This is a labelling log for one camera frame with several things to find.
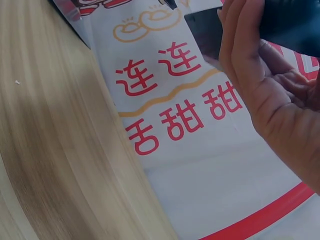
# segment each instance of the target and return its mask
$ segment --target red line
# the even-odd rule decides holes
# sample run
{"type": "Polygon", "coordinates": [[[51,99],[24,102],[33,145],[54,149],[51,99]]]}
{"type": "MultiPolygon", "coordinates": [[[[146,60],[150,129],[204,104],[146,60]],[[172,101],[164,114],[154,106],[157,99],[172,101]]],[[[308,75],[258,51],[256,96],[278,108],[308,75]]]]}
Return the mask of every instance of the red line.
{"type": "Polygon", "coordinates": [[[201,240],[245,240],[289,214],[313,194],[307,185],[300,183],[261,210],[201,240]]]}

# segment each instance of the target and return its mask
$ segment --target hand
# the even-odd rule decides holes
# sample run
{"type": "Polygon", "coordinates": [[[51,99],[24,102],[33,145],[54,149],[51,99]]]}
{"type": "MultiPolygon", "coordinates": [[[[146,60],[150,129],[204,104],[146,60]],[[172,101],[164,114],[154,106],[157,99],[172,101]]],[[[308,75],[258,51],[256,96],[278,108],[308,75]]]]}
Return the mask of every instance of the hand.
{"type": "Polygon", "coordinates": [[[320,194],[320,75],[308,81],[259,35],[264,0],[226,0],[219,61],[256,131],[320,194]]]}

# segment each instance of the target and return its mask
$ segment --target red chinese text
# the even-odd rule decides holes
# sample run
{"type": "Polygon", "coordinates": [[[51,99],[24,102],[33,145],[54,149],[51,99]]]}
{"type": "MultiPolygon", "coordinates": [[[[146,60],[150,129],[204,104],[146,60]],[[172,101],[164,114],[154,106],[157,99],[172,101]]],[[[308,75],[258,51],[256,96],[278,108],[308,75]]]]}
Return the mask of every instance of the red chinese text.
{"type": "Polygon", "coordinates": [[[216,120],[222,120],[226,116],[226,110],[230,113],[234,113],[243,108],[237,99],[235,88],[228,81],[225,84],[225,90],[221,85],[218,85],[217,96],[213,95],[215,92],[214,89],[211,89],[202,95],[203,98],[207,98],[204,103],[211,105],[210,111],[216,120]]]}
{"type": "Polygon", "coordinates": [[[308,80],[317,78],[319,63],[315,57],[301,55],[294,52],[296,63],[298,65],[299,72],[308,80]]]}
{"type": "Polygon", "coordinates": [[[116,70],[115,72],[117,74],[123,74],[126,72],[127,77],[130,80],[135,81],[133,84],[129,85],[125,80],[117,80],[116,84],[120,84],[124,86],[125,93],[130,97],[136,97],[140,96],[142,94],[145,94],[147,92],[150,92],[154,88],[156,88],[158,85],[156,83],[147,84],[150,79],[154,77],[153,74],[148,74],[148,69],[142,68],[139,69],[139,66],[142,65],[145,61],[140,60],[137,62],[134,62],[133,60],[130,60],[128,63],[128,66],[126,66],[123,70],[116,70]]]}
{"type": "Polygon", "coordinates": [[[171,114],[173,111],[172,108],[169,108],[159,114],[160,117],[165,117],[165,119],[161,120],[161,123],[168,123],[167,132],[169,137],[174,141],[178,141],[184,137],[184,127],[189,133],[194,133],[198,129],[204,127],[204,124],[194,109],[196,105],[194,103],[190,104],[188,100],[184,100],[184,103],[186,107],[183,109],[180,104],[175,105],[177,110],[176,114],[171,114]],[[184,127],[177,121],[177,117],[182,120],[184,127]]]}
{"type": "Polygon", "coordinates": [[[157,148],[159,147],[159,140],[157,139],[156,136],[154,135],[148,135],[145,136],[144,134],[146,132],[148,132],[149,130],[151,130],[153,128],[152,125],[149,125],[143,129],[141,129],[140,124],[143,123],[145,120],[143,118],[141,118],[140,120],[136,121],[134,124],[128,126],[125,130],[127,132],[129,132],[132,129],[136,129],[136,133],[134,133],[133,135],[129,136],[129,140],[133,140],[138,138],[138,141],[136,141],[134,143],[134,149],[136,151],[137,154],[141,155],[141,156],[145,156],[145,155],[149,155],[151,153],[153,153],[155,150],[157,150],[157,148]],[[148,150],[142,150],[142,145],[145,144],[145,147],[150,146],[151,144],[151,148],[148,150]]]}
{"type": "Polygon", "coordinates": [[[186,42],[178,44],[174,41],[170,48],[167,50],[159,50],[159,54],[170,53],[171,58],[174,60],[180,60],[176,64],[172,64],[169,60],[161,59],[158,62],[160,64],[166,64],[168,72],[171,76],[183,76],[194,72],[195,70],[201,68],[200,64],[191,65],[191,62],[197,58],[197,56],[187,57],[191,53],[190,50],[183,51],[183,47],[187,46],[186,42]]]}

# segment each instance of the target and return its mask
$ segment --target orange wavy line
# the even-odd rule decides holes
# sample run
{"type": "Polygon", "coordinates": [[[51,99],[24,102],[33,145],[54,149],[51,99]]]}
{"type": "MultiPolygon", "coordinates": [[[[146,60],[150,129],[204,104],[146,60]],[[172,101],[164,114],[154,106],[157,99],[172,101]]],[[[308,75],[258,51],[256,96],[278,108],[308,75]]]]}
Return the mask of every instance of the orange wavy line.
{"type": "Polygon", "coordinates": [[[136,111],[128,111],[128,112],[119,112],[119,116],[121,118],[133,118],[143,114],[148,108],[153,105],[161,104],[172,100],[179,92],[185,89],[193,89],[201,84],[203,84],[209,77],[220,73],[220,71],[216,68],[210,69],[205,74],[203,74],[198,80],[190,83],[183,83],[179,86],[176,86],[167,96],[161,96],[157,98],[150,99],[147,101],[142,107],[140,107],[136,111]]]}

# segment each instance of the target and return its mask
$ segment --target wooden table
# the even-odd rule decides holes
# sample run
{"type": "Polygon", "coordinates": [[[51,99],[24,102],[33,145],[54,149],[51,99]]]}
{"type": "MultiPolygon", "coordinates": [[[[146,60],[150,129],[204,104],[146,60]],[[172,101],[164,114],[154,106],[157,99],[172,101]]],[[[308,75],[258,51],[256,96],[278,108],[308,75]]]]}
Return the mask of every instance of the wooden table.
{"type": "Polygon", "coordinates": [[[177,239],[90,50],[46,0],[0,8],[0,239],[177,239]]]}

